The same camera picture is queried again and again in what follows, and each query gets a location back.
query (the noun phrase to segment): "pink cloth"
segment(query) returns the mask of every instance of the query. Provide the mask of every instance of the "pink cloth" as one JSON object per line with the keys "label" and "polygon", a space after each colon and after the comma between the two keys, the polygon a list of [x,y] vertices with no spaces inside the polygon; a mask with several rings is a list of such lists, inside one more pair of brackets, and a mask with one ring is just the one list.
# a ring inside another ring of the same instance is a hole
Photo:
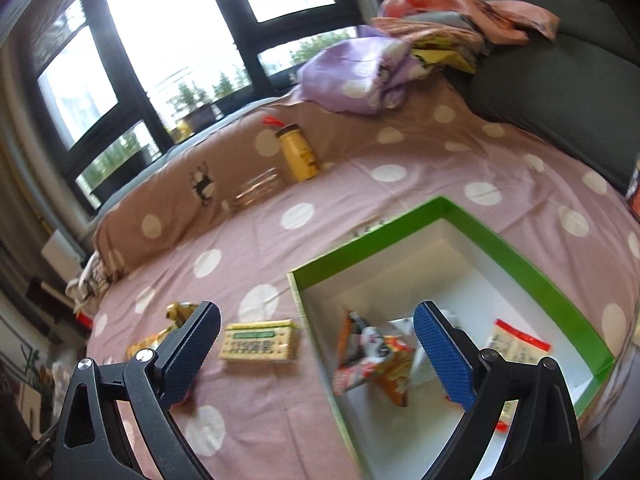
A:
{"label": "pink cloth", "polygon": [[[546,274],[618,355],[640,288],[640,225],[594,171],[509,124],[477,117],[444,78],[409,83],[379,116],[335,114],[294,90],[181,153],[107,213],[96,234],[122,280],[95,319],[87,353],[119,362],[168,324],[174,301],[211,300],[223,323],[299,320],[287,271],[436,195],[460,204]],[[294,184],[266,116],[298,123],[325,171]],[[203,162],[209,170],[204,171]],[[223,203],[269,168],[291,183],[237,214]],[[193,174],[210,176],[202,200]],[[172,410],[213,478],[356,480],[307,332],[298,360],[224,364],[216,341],[193,397]],[[159,479],[128,404],[125,428]]]}
{"label": "pink cloth", "polygon": [[385,0],[380,16],[404,18],[433,10],[455,10],[468,16],[485,37],[495,44],[525,44],[526,32],[533,28],[555,40],[560,19],[541,7],[516,0]]}

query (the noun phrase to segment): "sofa cushion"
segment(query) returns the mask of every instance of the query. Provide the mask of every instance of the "sofa cushion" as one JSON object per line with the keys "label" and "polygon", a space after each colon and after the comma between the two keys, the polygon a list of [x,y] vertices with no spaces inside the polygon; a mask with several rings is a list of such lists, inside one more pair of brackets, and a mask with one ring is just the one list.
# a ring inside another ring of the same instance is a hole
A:
{"label": "sofa cushion", "polygon": [[589,41],[640,65],[640,52],[608,4],[600,0],[522,0],[560,18],[559,32]]}
{"label": "sofa cushion", "polygon": [[559,34],[501,47],[480,65],[468,104],[582,160],[624,192],[640,150],[640,68]]}

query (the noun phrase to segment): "polka dot sheet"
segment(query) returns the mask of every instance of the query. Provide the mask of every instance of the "polka dot sheet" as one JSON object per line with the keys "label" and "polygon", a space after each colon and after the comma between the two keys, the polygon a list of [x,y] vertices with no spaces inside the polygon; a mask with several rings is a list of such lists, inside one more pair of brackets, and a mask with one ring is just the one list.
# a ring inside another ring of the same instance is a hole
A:
{"label": "polka dot sheet", "polygon": [[[259,173],[277,168],[293,183],[265,116],[298,122],[324,171],[233,214],[239,186]],[[216,192],[205,192],[212,183]],[[438,194],[540,268],[620,354],[636,316],[638,224],[599,174],[513,126],[473,116],[439,76],[412,85],[399,110],[375,118],[331,114],[294,92],[151,176],[98,228],[108,268],[129,279],[103,301],[88,354],[122,361],[127,346],[166,327],[164,310],[174,301],[211,300],[224,324],[295,318],[288,270],[358,226]],[[219,351],[215,343],[192,401],[174,410],[215,478],[359,478],[306,337],[297,362],[277,370],[223,365]],[[143,471],[157,478],[134,419],[123,417]]]}

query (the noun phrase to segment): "food package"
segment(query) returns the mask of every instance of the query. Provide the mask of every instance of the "food package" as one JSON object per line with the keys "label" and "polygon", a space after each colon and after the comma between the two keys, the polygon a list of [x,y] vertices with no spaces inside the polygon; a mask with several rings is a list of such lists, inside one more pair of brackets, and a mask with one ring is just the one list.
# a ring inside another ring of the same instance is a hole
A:
{"label": "food package", "polygon": [[[493,348],[506,361],[537,365],[538,361],[549,355],[551,345],[521,332],[501,319],[494,324],[494,332],[487,342],[488,348]],[[513,415],[516,412],[517,400],[508,400],[500,414],[496,430],[505,432],[509,429]]]}
{"label": "food package", "polygon": [[407,405],[414,349],[401,337],[383,335],[357,312],[348,310],[337,353],[339,364],[333,378],[335,395],[372,381],[382,387],[396,406]]}
{"label": "food package", "polygon": [[135,345],[131,345],[127,348],[127,360],[131,359],[135,354],[137,354],[140,350],[144,348],[151,348],[155,350],[160,346],[160,343],[164,341],[164,338],[177,328],[181,328],[184,323],[189,319],[189,316],[195,312],[197,309],[197,305],[195,303],[188,302],[175,302],[169,305],[166,308],[166,317],[167,319],[171,319],[173,322],[164,330],[161,330],[157,334],[150,335],[149,337],[145,337],[141,342],[136,343]]}
{"label": "food package", "polygon": [[[454,328],[460,328],[458,316],[449,310],[441,310],[442,315]],[[394,329],[402,335],[402,338],[415,348],[414,358],[409,372],[409,386],[414,387],[435,379],[438,375],[431,366],[424,348],[415,336],[414,318],[401,317],[390,322]]]}
{"label": "food package", "polygon": [[225,328],[220,359],[286,363],[296,358],[298,326],[291,319],[233,323]]}
{"label": "food package", "polygon": [[638,186],[638,184],[640,184],[640,155],[636,158],[634,174],[631,177],[631,182],[629,183],[629,188],[625,196],[626,204],[633,212],[636,220],[640,220],[640,186]]}

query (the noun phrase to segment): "black window frame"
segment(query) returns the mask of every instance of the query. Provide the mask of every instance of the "black window frame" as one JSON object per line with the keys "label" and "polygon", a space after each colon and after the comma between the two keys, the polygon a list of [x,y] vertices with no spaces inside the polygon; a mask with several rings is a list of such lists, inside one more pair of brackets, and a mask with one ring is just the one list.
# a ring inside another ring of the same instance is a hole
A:
{"label": "black window frame", "polygon": [[[117,104],[96,121],[71,148],[68,149],[64,145],[38,84],[38,76],[48,63],[39,73],[34,73],[31,65],[31,38],[25,33],[28,28],[24,24],[28,25],[30,8],[33,9],[43,1],[33,0],[18,22],[20,48],[29,54],[20,56],[26,97],[44,145],[60,175],[84,209],[89,214],[96,214],[100,208],[92,206],[76,183],[76,179],[112,142],[135,124],[143,121],[163,155],[174,147],[175,143],[165,130],[142,88],[117,33],[107,0],[81,0],[86,23],[66,40],[57,53],[83,27],[89,27],[100,60],[116,95]],[[292,86],[291,75],[295,74],[299,66],[267,75],[258,58],[259,54],[289,41],[363,23],[356,0],[334,1],[332,5],[303,9],[258,22],[249,0],[216,0],[252,83],[222,98],[225,100],[225,115],[252,101],[282,95]]]}

